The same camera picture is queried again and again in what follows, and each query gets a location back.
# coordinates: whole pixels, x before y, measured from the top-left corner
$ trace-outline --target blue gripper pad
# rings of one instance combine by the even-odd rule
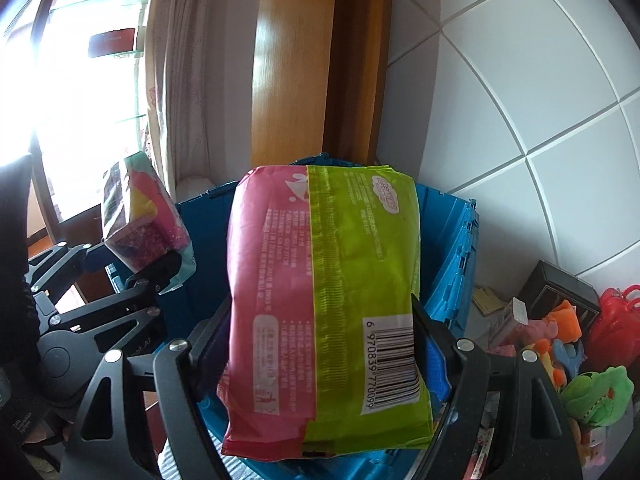
[[[447,378],[444,356],[430,337],[426,338],[426,382],[427,388],[440,403],[449,399],[451,383]]]

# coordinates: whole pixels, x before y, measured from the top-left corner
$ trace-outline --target black box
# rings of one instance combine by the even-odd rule
[[[583,334],[600,314],[598,295],[589,283],[542,260],[533,269],[517,298],[527,305],[529,319],[542,319],[562,300],[568,300],[575,305]]]

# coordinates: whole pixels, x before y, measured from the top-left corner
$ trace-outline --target white tiled wall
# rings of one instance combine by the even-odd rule
[[[476,282],[640,282],[640,50],[607,0],[394,0],[378,157],[478,200]]]

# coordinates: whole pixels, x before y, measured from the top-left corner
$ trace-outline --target green plush toy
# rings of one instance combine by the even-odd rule
[[[629,404],[634,384],[626,368],[608,368],[603,373],[578,375],[560,393],[564,412],[586,426],[610,426]]]

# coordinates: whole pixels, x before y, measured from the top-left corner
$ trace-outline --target plastic package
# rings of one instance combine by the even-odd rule
[[[180,254],[180,271],[160,294],[181,286],[196,270],[189,233],[145,153],[130,155],[105,172],[102,235],[133,272],[169,251]]]
[[[236,189],[227,262],[223,453],[283,460],[428,446],[411,178],[388,167],[257,168]]]

